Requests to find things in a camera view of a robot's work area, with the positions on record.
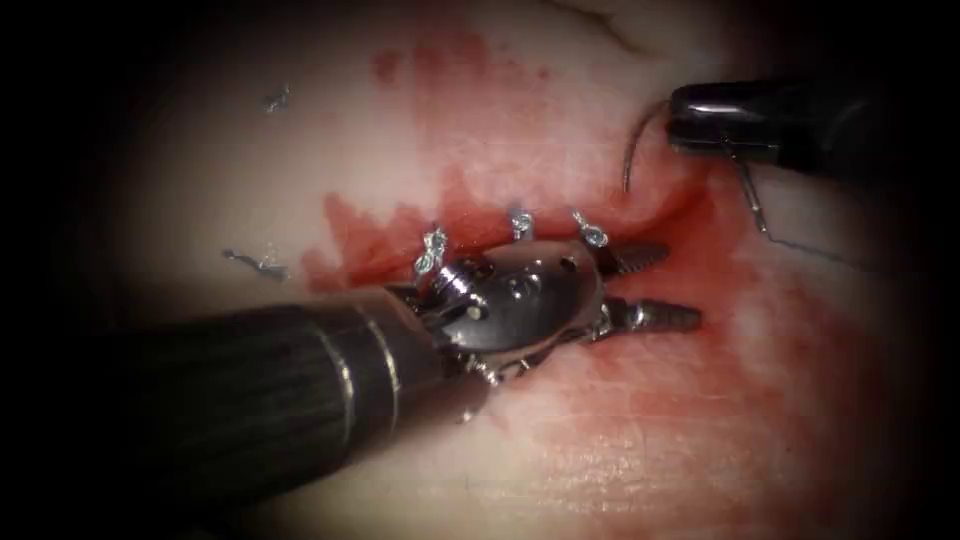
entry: pale tissue surface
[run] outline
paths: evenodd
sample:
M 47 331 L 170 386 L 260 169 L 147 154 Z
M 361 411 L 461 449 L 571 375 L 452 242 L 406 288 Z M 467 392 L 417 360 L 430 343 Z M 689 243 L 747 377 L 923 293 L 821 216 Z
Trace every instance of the pale tissue surface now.
M 121 206 L 131 211 L 117 217 L 121 270 L 144 297 L 175 291 L 187 299 L 161 304 L 150 315 L 156 320 L 309 299 L 302 275 L 282 287 L 263 284 L 211 254 L 224 247 L 255 254 L 272 243 L 293 266 L 308 248 L 336 265 L 342 259 L 321 194 L 337 194 L 381 226 L 399 204 L 429 219 L 442 210 L 441 165 L 450 160 L 465 164 L 465 189 L 480 203 L 547 208 L 596 200 L 598 191 L 618 189 L 623 140 L 639 111 L 677 84 L 750 70 L 742 45 L 728 44 L 730 31 L 711 24 L 723 14 L 693 9 L 702 3 L 664 5 L 644 2 L 613 19 L 634 52 L 594 21 L 539 3 L 445 8 L 477 35 L 505 43 L 519 63 L 550 66 L 554 79 L 543 93 L 534 93 L 532 81 L 529 90 L 510 91 L 458 83 L 426 105 L 384 97 L 369 76 L 370 54 L 408 50 L 419 31 L 390 6 L 329 32 L 301 24 L 261 38 L 278 43 L 269 50 L 289 60 L 281 77 L 293 87 L 285 116 L 241 112 L 277 76 L 274 56 L 245 56 L 259 50 L 253 44 L 222 51 L 211 61 L 233 69 L 200 71 L 185 85 L 210 111 L 181 106 L 143 137 L 139 189 L 126 195 L 135 204 Z M 223 88 L 243 99 L 217 100 Z M 426 146 L 418 139 L 424 122 L 433 137 Z M 632 207 L 636 215 L 618 216 L 626 223 L 650 219 L 690 182 L 686 162 L 643 152 L 638 160 L 634 190 L 643 200 Z M 643 174 L 654 165 L 660 174 Z M 748 226 L 732 178 L 697 181 L 707 183 L 717 229 Z M 836 508 L 833 517 L 814 520 L 803 537 L 829 538 L 858 523 L 860 514 L 837 501 L 877 504 L 825 480 L 866 474 L 844 461 L 834 441 L 844 426 L 833 417 L 842 399 L 832 388 L 856 379 L 842 367 L 844 353 L 829 348 L 837 342 L 819 333 L 824 321 L 843 320 L 863 335 L 892 339 L 884 332 L 884 296 L 862 276 L 754 234 L 736 236 L 724 261 L 711 259 L 707 232 L 675 246 L 688 250 L 685 273 L 653 270 L 617 292 L 713 302 L 704 306 L 709 324 L 725 334 L 709 343 L 631 338 L 604 345 L 602 354 L 558 350 L 471 422 L 401 441 L 266 505 L 254 513 L 262 521 L 249 525 L 272 536 L 342 539 L 783 538 L 783 527 L 828 514 L 825 506 Z M 735 291 L 714 290 L 717 280 L 742 274 L 751 279 Z M 801 309 L 811 302 L 823 306 L 822 315 Z M 863 462 L 871 460 L 882 463 L 883 450 Z

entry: red blood smear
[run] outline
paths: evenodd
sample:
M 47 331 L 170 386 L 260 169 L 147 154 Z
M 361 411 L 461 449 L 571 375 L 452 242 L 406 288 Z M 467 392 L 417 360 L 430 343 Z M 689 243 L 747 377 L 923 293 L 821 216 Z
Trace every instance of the red blood smear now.
M 451 257 L 455 257 L 503 244 L 509 240 L 510 231 L 504 208 L 480 203 L 471 197 L 470 190 L 464 189 L 468 183 L 464 170 L 471 163 L 439 157 L 441 153 L 431 153 L 437 132 L 449 127 L 448 122 L 456 117 L 449 115 L 449 111 L 443 110 L 439 104 L 469 105 L 463 103 L 462 95 L 456 92 L 445 94 L 447 85 L 451 80 L 458 83 L 471 81 L 474 88 L 520 84 L 524 82 L 523 74 L 526 72 L 534 73 L 535 80 L 542 82 L 549 80 L 550 74 L 546 68 L 527 70 L 513 60 L 493 65 L 496 63 L 491 60 L 481 36 L 457 30 L 455 24 L 443 25 L 443 28 L 442 31 L 424 31 L 416 40 L 411 51 L 410 68 L 415 74 L 413 87 L 402 90 L 412 92 L 415 97 L 417 105 L 414 120 L 420 130 L 421 157 L 431 165 L 426 169 L 440 171 L 442 188 L 438 222 L 446 229 L 450 239 L 457 242 L 451 246 Z M 375 55 L 371 65 L 376 80 L 381 84 L 395 84 L 397 66 L 402 57 L 403 53 L 397 51 L 382 51 Z M 528 86 L 525 88 L 525 91 L 535 91 Z M 485 99 L 482 93 L 474 98 Z M 697 174 L 706 178 L 709 172 L 702 168 Z M 667 196 L 655 216 L 640 222 L 624 219 L 631 200 L 635 200 L 631 197 L 637 195 L 626 197 L 614 192 L 600 200 L 589 201 L 590 206 L 604 210 L 588 213 L 589 219 L 604 227 L 612 239 L 631 242 L 647 238 L 667 242 L 673 247 L 673 255 L 659 267 L 663 271 L 643 273 L 614 282 L 611 285 L 612 293 L 622 293 L 628 297 L 642 294 L 696 305 L 705 313 L 702 332 L 690 338 L 648 336 L 650 347 L 654 347 L 657 340 L 689 339 L 688 343 L 694 343 L 698 349 L 693 353 L 694 356 L 707 362 L 690 368 L 690 376 L 700 385 L 701 391 L 708 395 L 736 390 L 738 396 L 719 409 L 710 409 L 695 399 L 686 403 L 658 403 L 658 394 L 639 390 L 632 391 L 627 399 L 617 402 L 626 403 L 628 410 L 624 412 L 627 415 L 643 415 L 654 410 L 667 418 L 699 416 L 709 420 L 735 415 L 756 417 L 761 424 L 777 432 L 784 444 L 790 446 L 793 459 L 801 466 L 807 466 L 810 474 L 806 488 L 768 486 L 765 501 L 749 501 L 751 505 L 763 505 L 753 511 L 768 516 L 772 522 L 780 521 L 785 525 L 805 523 L 806 519 L 826 523 L 832 519 L 830 504 L 842 496 L 842 489 L 839 485 L 841 479 L 833 479 L 821 471 L 850 469 L 856 458 L 817 433 L 807 418 L 809 411 L 797 410 L 788 404 L 783 391 L 787 381 L 758 380 L 754 374 L 742 368 L 737 349 L 729 346 L 731 339 L 738 339 L 737 332 L 740 331 L 734 310 L 743 301 L 741 294 L 763 286 L 764 279 L 751 263 L 736 256 L 737 251 L 743 248 L 744 239 L 751 238 L 747 235 L 755 234 L 748 213 L 744 210 L 740 214 L 742 219 L 734 219 L 729 212 L 721 218 L 717 211 L 716 205 L 720 203 L 729 203 L 730 207 L 742 204 L 742 195 L 736 182 L 732 175 L 729 176 L 730 182 L 719 194 L 712 192 L 708 195 L 705 183 L 683 184 Z M 547 197 L 549 193 L 543 187 L 547 179 L 535 183 L 540 186 L 536 189 L 541 190 L 538 196 Z M 381 223 L 353 208 L 338 195 L 328 194 L 323 200 L 323 213 L 332 229 L 342 262 L 331 263 L 319 250 L 304 253 L 301 262 L 311 291 L 325 292 L 411 278 L 412 262 L 423 248 L 421 236 L 431 228 L 431 222 L 418 209 L 398 207 L 388 221 Z M 553 209 L 538 210 L 536 220 L 539 237 L 570 238 L 576 234 L 568 211 L 560 205 Z M 781 271 L 776 279 L 778 282 L 797 283 L 798 289 L 802 284 L 800 277 L 787 271 Z M 769 351 L 772 354 L 770 362 L 780 366 L 788 375 L 803 374 L 804 380 L 818 389 L 824 410 L 836 410 L 854 418 L 873 410 L 870 407 L 875 403 L 871 402 L 878 399 L 876 381 L 883 377 L 877 373 L 877 368 L 869 368 L 853 360 L 869 357 L 866 354 L 869 350 L 865 347 L 866 339 L 857 334 L 850 321 L 832 313 L 829 306 L 818 299 L 799 293 L 777 294 L 775 297 L 769 295 L 755 301 L 757 305 L 754 309 L 764 314 L 768 321 L 782 321 L 770 324 L 766 330 L 782 332 L 787 337 L 777 337 L 776 350 Z M 794 333 L 789 321 L 822 321 L 814 327 L 830 330 Z M 835 350 L 846 353 L 846 362 L 837 362 Z M 627 365 L 625 371 L 624 357 L 632 354 L 629 351 L 629 340 L 617 339 L 585 348 L 584 354 L 595 360 L 592 363 L 595 364 L 596 373 L 592 380 L 629 378 L 629 369 L 636 369 Z M 523 391 L 530 385 L 538 384 L 538 381 L 548 383 L 551 379 L 562 377 L 562 366 L 548 363 L 538 370 L 537 377 L 515 381 L 509 390 Z M 869 388 L 865 380 L 871 383 Z M 602 412 L 604 407 L 614 405 L 605 405 L 601 394 L 571 392 L 565 396 L 565 400 L 573 409 Z M 884 392 L 879 391 L 879 395 L 882 398 Z M 582 420 L 571 418 L 568 422 L 575 424 L 568 426 L 573 430 L 572 435 L 564 430 L 554 435 L 557 438 L 555 442 L 575 444 L 574 439 L 589 440 L 591 434 L 602 436 L 609 434 L 610 430 L 622 429 L 590 416 Z M 763 431 L 759 433 L 732 431 L 718 432 L 717 436 L 726 437 L 730 444 L 739 444 L 743 448 L 763 448 L 769 444 L 772 435 Z M 552 435 L 543 432 L 538 436 L 549 439 Z M 690 505 L 687 498 L 691 493 L 709 495 L 716 491 L 709 482 L 710 475 L 701 470 L 704 466 L 705 462 L 691 460 L 687 464 L 693 481 L 690 490 L 679 490 L 663 496 L 663 504 L 674 504 L 678 511 L 651 514 L 642 522 L 632 515 L 607 516 L 604 520 L 606 535 L 641 537 L 647 529 L 679 529 L 698 525 L 710 527 L 717 523 L 726 523 L 735 528 L 736 524 L 743 523 L 744 509 L 740 505 L 699 506 L 696 512 L 683 511 Z M 752 469 L 742 471 L 744 482 L 764 485 L 768 484 L 766 475 L 770 472 L 769 465 L 763 462 L 757 462 Z M 717 498 L 723 496 L 723 493 L 716 493 Z

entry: blood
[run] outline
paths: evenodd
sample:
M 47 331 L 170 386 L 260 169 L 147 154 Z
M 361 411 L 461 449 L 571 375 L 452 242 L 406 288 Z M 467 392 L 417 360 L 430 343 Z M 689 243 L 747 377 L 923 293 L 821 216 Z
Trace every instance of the blood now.
M 548 93 L 552 77 L 546 66 L 526 66 L 507 56 L 510 51 L 502 44 L 492 54 L 481 35 L 461 28 L 456 21 L 445 22 L 440 30 L 423 30 L 410 51 L 386 49 L 370 61 L 371 75 L 384 91 L 413 97 L 419 157 L 424 170 L 434 171 L 439 186 L 437 215 L 428 218 L 422 209 L 400 205 L 388 219 L 375 219 L 336 193 L 323 195 L 322 219 L 329 224 L 340 257 L 334 262 L 319 249 L 303 254 L 301 264 L 312 292 L 409 281 L 412 263 L 423 248 L 422 235 L 432 228 L 434 219 L 453 242 L 451 258 L 508 242 L 506 209 L 475 195 L 477 189 L 471 188 L 478 185 L 489 185 L 492 190 L 522 185 L 526 198 L 541 201 L 535 214 L 538 237 L 571 238 L 577 234 L 567 209 L 570 201 L 550 189 L 549 178 L 534 173 L 507 182 L 499 170 L 509 168 L 511 162 L 497 162 L 484 154 L 492 149 L 478 146 L 458 154 L 440 147 L 442 137 L 453 130 L 469 130 L 478 140 L 501 136 L 500 125 L 482 114 L 471 114 L 472 110 L 489 110 L 491 104 L 504 109 L 505 118 L 522 119 L 507 131 L 530 140 L 549 136 L 556 114 L 545 105 L 550 100 L 513 98 L 518 92 L 534 98 Z M 407 79 L 397 75 L 407 55 L 412 59 L 407 67 L 413 76 L 404 84 Z M 474 172 L 484 169 L 479 165 L 496 174 Z M 705 314 L 703 330 L 692 336 L 644 336 L 642 346 L 637 340 L 611 339 L 584 347 L 577 355 L 589 365 L 585 380 L 571 379 L 577 375 L 569 375 L 570 370 L 561 363 L 550 362 L 538 368 L 537 377 L 512 382 L 508 391 L 524 392 L 562 380 L 566 388 L 562 400 L 571 410 L 596 411 L 598 416 L 618 419 L 600 421 L 598 416 L 573 415 L 562 426 L 544 422 L 535 436 L 545 444 L 603 440 L 624 431 L 624 422 L 637 418 L 644 418 L 644 429 L 653 434 L 676 430 L 674 421 L 680 418 L 740 422 L 738 425 L 757 422 L 789 446 L 790 460 L 804 476 L 801 487 L 769 485 L 760 511 L 783 523 L 812 511 L 811 516 L 826 523 L 832 519 L 828 501 L 836 500 L 843 486 L 842 478 L 821 471 L 850 468 L 856 456 L 853 446 L 837 448 L 815 426 L 826 422 L 822 415 L 828 411 L 858 418 L 874 410 L 875 401 L 888 393 L 882 389 L 884 376 L 875 366 L 858 361 L 876 352 L 867 345 L 868 337 L 822 299 L 803 293 L 802 275 L 784 268 L 761 272 L 756 262 L 742 255 L 744 250 L 766 249 L 766 245 L 752 229 L 745 209 L 730 210 L 742 207 L 742 195 L 732 173 L 719 169 L 721 166 L 708 161 L 681 163 L 665 144 L 654 144 L 635 170 L 633 192 L 599 190 L 578 201 L 590 221 L 603 227 L 615 244 L 655 240 L 673 248 L 671 257 L 655 271 L 615 281 L 610 293 L 695 305 Z M 728 177 L 729 182 L 708 189 L 706 179 L 711 176 Z M 610 180 L 609 174 L 598 173 L 589 181 L 603 185 Z M 741 310 L 746 307 L 756 317 L 756 331 L 766 335 L 744 333 L 752 329 L 750 323 L 744 323 L 746 313 Z M 805 321 L 806 326 L 797 321 Z M 682 355 L 676 352 L 680 342 L 685 350 Z M 766 349 L 751 349 L 752 342 L 764 342 Z M 837 351 L 845 363 L 837 362 Z M 745 356 L 755 357 L 754 363 L 766 362 L 764 369 L 749 366 Z M 651 378 L 654 367 L 638 367 L 651 359 L 687 362 L 682 388 L 687 394 L 671 397 L 667 389 L 679 383 L 652 378 L 647 388 L 622 388 L 611 398 L 611 390 L 602 383 L 636 377 L 641 369 Z M 791 396 L 798 394 L 816 395 L 817 408 L 792 402 Z M 711 397 L 716 395 L 731 397 Z M 503 418 L 493 424 L 504 432 L 512 429 Z M 770 433 L 724 429 L 727 431 L 718 427 L 716 436 L 726 438 L 731 452 L 736 449 L 745 456 L 739 465 L 742 481 L 767 485 L 770 465 L 763 460 L 769 455 L 763 449 L 770 443 Z M 696 447 L 686 450 L 691 455 L 706 452 Z M 691 487 L 665 495 L 661 501 L 664 508 L 676 511 L 652 513 L 642 526 L 633 516 L 611 517 L 605 522 L 607 536 L 637 537 L 644 527 L 709 527 L 718 522 L 735 526 L 745 521 L 742 505 L 685 511 L 691 493 L 724 494 L 715 493 L 717 488 L 702 470 L 702 461 L 690 458 L 684 467 Z

